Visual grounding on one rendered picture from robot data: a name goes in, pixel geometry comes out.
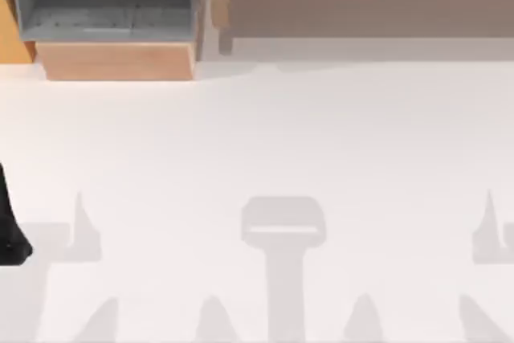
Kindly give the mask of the pale wooden drawer front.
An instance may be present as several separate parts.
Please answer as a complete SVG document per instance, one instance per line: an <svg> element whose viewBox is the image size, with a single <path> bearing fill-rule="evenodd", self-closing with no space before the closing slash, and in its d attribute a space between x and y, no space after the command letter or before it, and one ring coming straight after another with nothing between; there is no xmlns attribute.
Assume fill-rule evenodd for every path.
<svg viewBox="0 0 514 343"><path fill-rule="evenodd" d="M36 43L48 80L192 80L194 43Z"/></svg>

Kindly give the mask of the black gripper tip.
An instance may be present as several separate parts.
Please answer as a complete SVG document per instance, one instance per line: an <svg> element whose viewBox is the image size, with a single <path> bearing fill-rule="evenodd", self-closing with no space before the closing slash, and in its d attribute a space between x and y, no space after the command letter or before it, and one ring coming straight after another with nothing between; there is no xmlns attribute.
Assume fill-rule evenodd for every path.
<svg viewBox="0 0 514 343"><path fill-rule="evenodd" d="M15 219L0 163L0 266L20 266L32 254L33 247Z"/></svg>

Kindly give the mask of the wooden cupboard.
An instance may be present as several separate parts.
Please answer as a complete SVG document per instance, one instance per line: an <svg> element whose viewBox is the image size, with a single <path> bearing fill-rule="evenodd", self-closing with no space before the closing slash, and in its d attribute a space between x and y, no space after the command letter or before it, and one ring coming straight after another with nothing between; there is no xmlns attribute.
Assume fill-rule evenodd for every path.
<svg viewBox="0 0 514 343"><path fill-rule="evenodd" d="M35 44L19 37L14 0L0 0L0 64L30 64L35 56Z"/></svg>

